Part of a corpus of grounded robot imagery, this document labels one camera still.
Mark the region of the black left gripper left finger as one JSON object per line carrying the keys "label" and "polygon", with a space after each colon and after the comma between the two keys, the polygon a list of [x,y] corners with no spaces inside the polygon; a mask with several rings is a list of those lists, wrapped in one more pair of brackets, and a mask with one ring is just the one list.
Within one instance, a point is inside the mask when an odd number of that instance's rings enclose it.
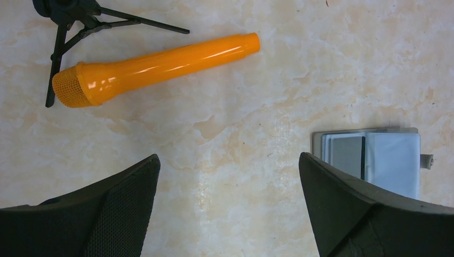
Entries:
{"label": "black left gripper left finger", "polygon": [[140,256],[160,167],[153,154],[39,205],[1,209],[1,256]]}

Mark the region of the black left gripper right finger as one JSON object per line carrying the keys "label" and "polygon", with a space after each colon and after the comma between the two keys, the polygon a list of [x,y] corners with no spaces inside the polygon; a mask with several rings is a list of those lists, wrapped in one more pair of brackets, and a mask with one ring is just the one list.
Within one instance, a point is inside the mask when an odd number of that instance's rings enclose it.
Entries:
{"label": "black left gripper right finger", "polygon": [[320,256],[453,256],[453,208],[407,198],[301,153]]}

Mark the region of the grey leather card holder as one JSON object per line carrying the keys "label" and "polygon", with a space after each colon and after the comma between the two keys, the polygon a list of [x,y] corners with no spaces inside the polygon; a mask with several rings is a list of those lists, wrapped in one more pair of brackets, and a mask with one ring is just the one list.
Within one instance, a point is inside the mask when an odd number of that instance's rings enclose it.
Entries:
{"label": "grey leather card holder", "polygon": [[366,138],[364,181],[408,198],[419,199],[420,170],[430,169],[434,158],[432,154],[420,152],[421,140],[417,128],[314,132],[311,135],[311,153],[330,164],[331,140],[350,137]]}

